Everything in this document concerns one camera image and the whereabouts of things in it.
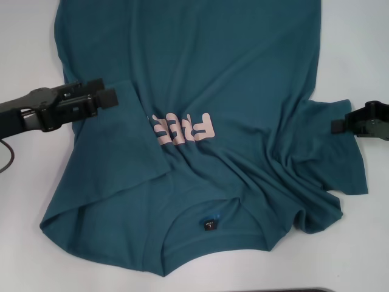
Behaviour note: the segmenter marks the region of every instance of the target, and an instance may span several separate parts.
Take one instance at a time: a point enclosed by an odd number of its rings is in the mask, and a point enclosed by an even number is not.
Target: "white surface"
[[[58,0],[1,0],[0,102],[62,84],[53,40]],[[389,103],[389,3],[325,0],[314,98]],[[345,216],[325,232],[292,231],[272,252],[207,255],[166,278],[78,259],[38,224],[71,152],[69,127],[6,139],[14,164],[0,175],[0,291],[232,291],[327,287],[389,291],[389,142],[360,140],[370,194],[340,195]]]

